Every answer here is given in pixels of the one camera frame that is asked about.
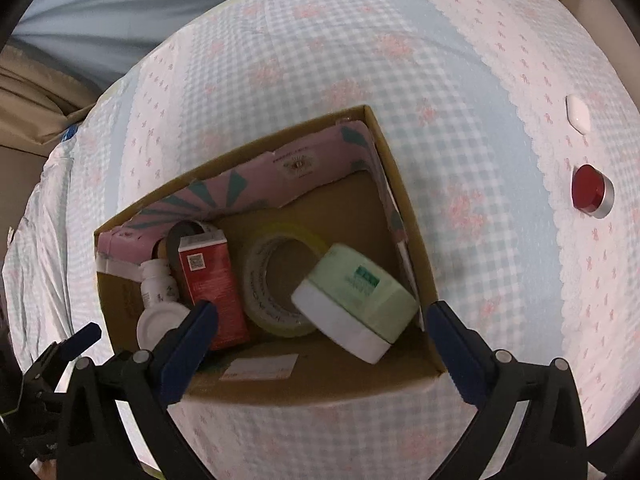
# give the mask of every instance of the qr code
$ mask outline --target qr code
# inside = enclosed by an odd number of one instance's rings
[[[187,261],[189,262],[190,270],[200,270],[205,268],[204,257],[202,256],[202,253],[190,254],[189,256],[187,256]]]

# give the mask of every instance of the bedspread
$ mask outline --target bedspread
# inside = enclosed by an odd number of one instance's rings
[[[591,109],[585,137],[566,120],[571,93]],[[557,0],[235,0],[194,20],[47,163],[4,268],[20,364],[102,322],[92,233],[105,220],[221,153],[362,103],[398,164],[439,296],[492,348],[564,356],[596,439],[640,382],[640,116]],[[616,188],[604,220],[571,204],[585,162]],[[111,351],[103,337],[88,354]],[[386,479],[428,478],[474,409],[443,376],[331,405],[185,398],[171,413],[219,478]]]

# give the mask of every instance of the red carton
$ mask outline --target red carton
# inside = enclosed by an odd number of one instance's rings
[[[218,308],[218,334],[209,348],[219,350],[249,341],[224,233],[185,236],[178,252],[191,301],[207,300]]]

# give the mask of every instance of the white plastic bottle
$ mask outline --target white plastic bottle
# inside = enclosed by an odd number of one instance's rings
[[[178,284],[171,275],[169,261],[147,260],[140,264],[142,283],[140,292],[145,308],[164,301],[180,301]]]

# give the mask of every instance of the red jar lid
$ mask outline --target red jar lid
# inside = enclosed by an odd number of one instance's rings
[[[593,166],[585,164],[578,168],[571,184],[574,207],[587,214],[600,207],[604,199],[604,176]]]

